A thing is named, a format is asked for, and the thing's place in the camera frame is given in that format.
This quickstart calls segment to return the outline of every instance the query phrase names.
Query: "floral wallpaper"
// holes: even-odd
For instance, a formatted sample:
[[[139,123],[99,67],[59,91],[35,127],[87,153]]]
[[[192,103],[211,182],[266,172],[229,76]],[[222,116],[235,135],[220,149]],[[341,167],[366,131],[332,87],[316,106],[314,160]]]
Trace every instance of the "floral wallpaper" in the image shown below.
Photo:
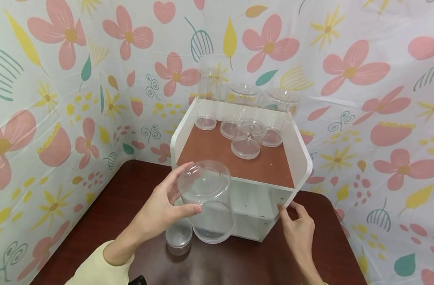
[[[202,57],[211,84],[303,96],[303,190],[368,283],[434,285],[434,0],[0,1],[0,285],[29,284],[125,161],[170,165]]]

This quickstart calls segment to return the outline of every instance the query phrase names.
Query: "clear plastic container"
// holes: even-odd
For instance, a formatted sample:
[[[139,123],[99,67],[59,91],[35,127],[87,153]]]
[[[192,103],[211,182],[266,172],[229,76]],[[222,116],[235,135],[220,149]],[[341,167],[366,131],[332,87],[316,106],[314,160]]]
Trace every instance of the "clear plastic container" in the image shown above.
[[[230,172],[216,161],[196,162],[178,179],[184,204],[200,204],[202,212],[190,218],[193,232],[205,243],[221,243],[232,232]]]
[[[300,94],[282,88],[271,88],[263,94],[259,100],[259,107],[275,111],[268,118],[268,131],[263,140],[263,145],[276,147],[282,144],[282,133],[280,130],[284,123],[291,122],[295,117],[300,101]]]
[[[166,244],[172,255],[181,256],[190,250],[192,228],[187,218],[173,223],[165,231]]]
[[[260,89],[254,85],[238,83],[230,84],[227,87],[225,103],[228,104],[225,105],[222,124],[220,125],[220,133],[224,137],[233,139],[238,128],[238,121],[245,116],[244,111],[246,109],[241,108],[241,105],[257,107],[259,95]]]
[[[254,159],[258,156],[268,128],[253,119],[240,120],[231,142],[231,151],[239,158]]]

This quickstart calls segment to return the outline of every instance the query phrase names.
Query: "sleeve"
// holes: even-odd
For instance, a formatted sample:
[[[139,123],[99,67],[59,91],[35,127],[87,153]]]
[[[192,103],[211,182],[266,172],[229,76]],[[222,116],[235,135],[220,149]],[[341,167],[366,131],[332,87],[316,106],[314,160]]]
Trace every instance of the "sleeve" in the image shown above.
[[[95,249],[65,285],[127,285],[134,256],[121,266],[112,266],[103,257],[103,250],[112,242],[103,243]]]

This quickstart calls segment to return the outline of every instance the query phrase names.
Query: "wooden table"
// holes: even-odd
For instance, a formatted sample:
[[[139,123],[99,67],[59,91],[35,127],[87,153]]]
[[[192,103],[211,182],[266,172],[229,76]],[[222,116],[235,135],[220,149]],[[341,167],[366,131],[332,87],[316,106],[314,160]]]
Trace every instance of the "wooden table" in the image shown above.
[[[32,285],[63,285],[101,243],[129,224],[169,167],[125,163],[61,244]],[[330,285],[366,284],[331,203],[322,195],[300,191],[295,201],[315,220],[313,257]],[[138,250],[131,279],[144,275],[148,285],[296,285],[301,277],[286,245],[280,221],[263,243],[230,237],[210,245],[193,238],[188,255],[171,256],[162,234]]]

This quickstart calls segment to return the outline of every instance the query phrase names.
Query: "pink flower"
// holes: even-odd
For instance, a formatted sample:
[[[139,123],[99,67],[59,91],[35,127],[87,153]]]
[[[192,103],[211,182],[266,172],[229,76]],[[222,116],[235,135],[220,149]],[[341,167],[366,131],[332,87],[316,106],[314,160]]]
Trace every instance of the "pink flower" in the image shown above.
[[[154,42],[154,33],[149,27],[138,27],[133,30],[132,21],[124,6],[117,6],[117,24],[111,20],[103,21],[103,29],[109,36],[118,40],[124,40],[120,46],[120,56],[123,60],[129,60],[131,56],[131,44],[137,48],[148,48]]]
[[[0,128],[0,191],[11,181],[11,166],[6,157],[8,151],[17,151],[28,145],[36,132],[36,120],[30,111],[15,113]]]
[[[181,57],[175,52],[169,53],[166,58],[166,67],[162,63],[156,62],[155,71],[161,78],[169,80],[163,88],[166,97],[173,96],[176,91],[176,83],[183,86],[193,86],[200,80],[197,69],[191,68],[182,71]]]
[[[168,157],[171,157],[171,152],[169,150],[169,145],[168,144],[160,144],[160,149],[156,148],[156,147],[151,147],[150,150],[160,156],[159,158],[159,162],[163,163],[166,162],[166,160],[168,159]]]
[[[395,97],[404,89],[404,86],[397,87],[393,90],[391,90],[390,93],[388,93],[385,97],[383,97],[381,100],[377,98],[369,99],[368,101],[364,102],[362,105],[362,110],[364,112],[369,112],[362,117],[360,117],[358,120],[353,122],[353,125],[356,126],[357,124],[361,124],[365,120],[369,119],[370,116],[372,116],[374,113],[379,113],[382,115],[386,114],[394,114],[398,113],[405,108],[409,107],[410,102],[412,101],[410,98],[407,97],[401,97],[396,98]]]
[[[394,173],[388,179],[388,189],[391,191],[401,189],[406,175],[414,179],[434,177],[434,159],[424,159],[410,163],[410,154],[406,149],[392,151],[390,162],[374,161],[374,168],[382,173]]]
[[[266,55],[273,60],[285,61],[292,58],[300,48],[300,42],[294,38],[284,38],[278,41],[282,30],[282,20],[279,15],[269,16],[261,30],[261,36],[252,29],[243,33],[243,43],[246,48],[258,53],[247,63],[248,72],[256,72],[263,64]]]
[[[355,42],[342,60],[337,54],[330,54],[323,61],[323,69],[331,75],[338,75],[322,88],[322,96],[335,93],[346,79],[356,85],[374,84],[384,78],[390,69],[388,63],[367,63],[362,65],[369,53],[366,40]]]
[[[32,17],[27,21],[30,32],[37,40],[49,44],[63,42],[59,50],[62,69],[71,69],[76,62],[74,44],[86,45],[81,20],[74,23],[73,14],[65,0],[46,0],[46,10],[51,23]]]
[[[76,138],[76,151],[84,154],[79,163],[79,169],[84,169],[88,165],[90,153],[92,153],[95,158],[100,158],[100,152],[97,147],[91,143],[93,135],[95,134],[95,122],[90,118],[85,118],[82,123],[82,130],[84,131],[84,136]]]
[[[54,237],[44,237],[40,239],[40,241],[36,244],[35,248],[33,249],[33,261],[30,262],[30,264],[25,267],[24,270],[19,274],[18,281],[24,279],[27,275],[29,275],[32,270],[37,267],[36,269],[40,271],[43,266],[46,264],[46,262],[49,259],[49,256],[51,255],[51,248],[55,246],[65,231],[67,230],[68,226],[70,225],[70,221],[66,221],[63,225],[60,226],[57,233],[55,233]]]

